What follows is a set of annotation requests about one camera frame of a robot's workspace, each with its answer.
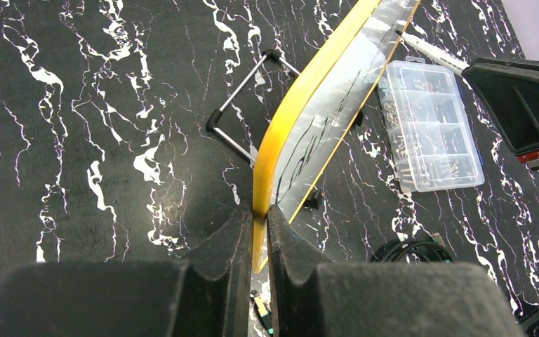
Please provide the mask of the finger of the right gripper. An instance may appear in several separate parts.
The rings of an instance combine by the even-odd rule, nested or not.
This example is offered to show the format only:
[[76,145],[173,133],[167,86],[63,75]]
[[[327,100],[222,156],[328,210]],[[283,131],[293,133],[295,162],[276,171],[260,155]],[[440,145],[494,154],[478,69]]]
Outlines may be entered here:
[[514,154],[539,150],[539,72],[473,62],[462,77]]
[[539,61],[536,60],[513,60],[496,58],[477,58],[476,64],[486,63],[492,65],[504,65],[523,70],[533,70],[539,72]]

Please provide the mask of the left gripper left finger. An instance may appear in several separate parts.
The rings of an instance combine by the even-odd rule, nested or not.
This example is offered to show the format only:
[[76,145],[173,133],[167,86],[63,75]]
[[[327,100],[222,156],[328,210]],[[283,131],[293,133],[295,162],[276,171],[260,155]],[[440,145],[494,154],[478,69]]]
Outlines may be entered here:
[[246,336],[253,212],[179,259],[40,263],[0,284],[0,336]]

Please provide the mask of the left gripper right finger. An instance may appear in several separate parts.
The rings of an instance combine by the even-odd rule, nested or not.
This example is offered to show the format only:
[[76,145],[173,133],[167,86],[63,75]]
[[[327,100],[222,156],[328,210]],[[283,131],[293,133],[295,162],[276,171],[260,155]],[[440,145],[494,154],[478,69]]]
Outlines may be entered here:
[[276,336],[522,336],[505,297],[469,263],[337,263],[277,206],[267,214]]

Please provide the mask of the white whiteboard marker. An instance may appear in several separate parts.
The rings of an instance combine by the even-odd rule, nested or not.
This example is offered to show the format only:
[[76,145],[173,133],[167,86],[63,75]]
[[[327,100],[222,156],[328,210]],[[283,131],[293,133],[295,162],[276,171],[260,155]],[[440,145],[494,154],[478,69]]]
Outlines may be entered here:
[[436,64],[445,67],[446,69],[452,71],[454,74],[457,74],[460,77],[463,75],[463,72],[470,66],[467,62],[457,59],[455,56],[452,56],[447,51],[435,45],[432,45],[415,35],[402,32],[398,29],[395,32],[409,46],[426,55],[428,58],[435,61]]

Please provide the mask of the yellow framed whiteboard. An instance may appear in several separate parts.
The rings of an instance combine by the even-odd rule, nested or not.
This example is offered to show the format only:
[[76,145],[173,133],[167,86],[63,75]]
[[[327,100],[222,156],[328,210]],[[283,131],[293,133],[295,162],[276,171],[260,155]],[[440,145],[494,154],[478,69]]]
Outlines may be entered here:
[[293,220],[376,88],[418,1],[358,1],[297,76],[253,167],[251,267],[264,268],[266,217]]

